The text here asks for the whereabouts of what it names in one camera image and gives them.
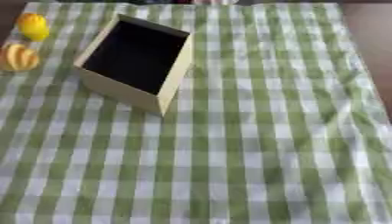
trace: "green gingham tablecloth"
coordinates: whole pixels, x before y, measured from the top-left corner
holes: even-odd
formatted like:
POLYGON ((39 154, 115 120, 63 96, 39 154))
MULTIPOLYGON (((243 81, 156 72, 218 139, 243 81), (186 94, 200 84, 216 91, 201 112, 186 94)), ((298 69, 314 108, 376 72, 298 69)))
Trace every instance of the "green gingham tablecloth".
POLYGON ((337 4, 26 11, 51 35, 0 77, 0 223, 392 222, 392 131, 337 4), (194 32, 164 119, 72 71, 115 12, 194 32))

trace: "yellow lemon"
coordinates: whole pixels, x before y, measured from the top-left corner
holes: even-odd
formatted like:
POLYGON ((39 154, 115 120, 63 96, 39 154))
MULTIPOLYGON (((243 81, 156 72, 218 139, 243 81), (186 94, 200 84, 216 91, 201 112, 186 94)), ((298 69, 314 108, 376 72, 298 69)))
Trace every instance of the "yellow lemon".
POLYGON ((39 64, 37 53, 20 44, 9 44, 0 52, 0 68, 6 71, 27 71, 39 64))
POLYGON ((17 19, 17 28, 27 38, 40 41, 49 35, 49 28, 43 16, 36 13, 24 13, 17 19))

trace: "box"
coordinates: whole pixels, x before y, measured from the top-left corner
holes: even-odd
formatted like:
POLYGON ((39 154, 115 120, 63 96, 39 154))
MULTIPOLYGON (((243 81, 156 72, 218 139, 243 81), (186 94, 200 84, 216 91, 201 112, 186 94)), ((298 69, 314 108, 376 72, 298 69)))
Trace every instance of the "box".
POLYGON ((189 32, 119 14, 73 65, 88 88, 163 116, 192 56, 189 32))

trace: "bread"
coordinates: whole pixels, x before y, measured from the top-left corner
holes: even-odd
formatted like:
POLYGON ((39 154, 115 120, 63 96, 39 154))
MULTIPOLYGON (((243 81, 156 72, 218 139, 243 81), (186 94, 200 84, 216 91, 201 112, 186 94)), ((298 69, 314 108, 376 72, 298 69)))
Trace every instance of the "bread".
POLYGON ((28 71, 38 64, 37 53, 21 44, 9 44, 0 52, 0 69, 6 71, 28 71))

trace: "wooden table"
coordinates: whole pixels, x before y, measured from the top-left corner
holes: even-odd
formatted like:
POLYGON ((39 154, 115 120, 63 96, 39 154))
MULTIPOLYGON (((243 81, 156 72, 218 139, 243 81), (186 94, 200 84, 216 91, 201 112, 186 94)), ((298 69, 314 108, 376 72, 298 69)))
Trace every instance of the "wooden table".
MULTIPOLYGON (((23 1, 0 3, 0 44, 25 7, 23 1)), ((392 3, 343 3, 341 8, 392 121, 392 3)))

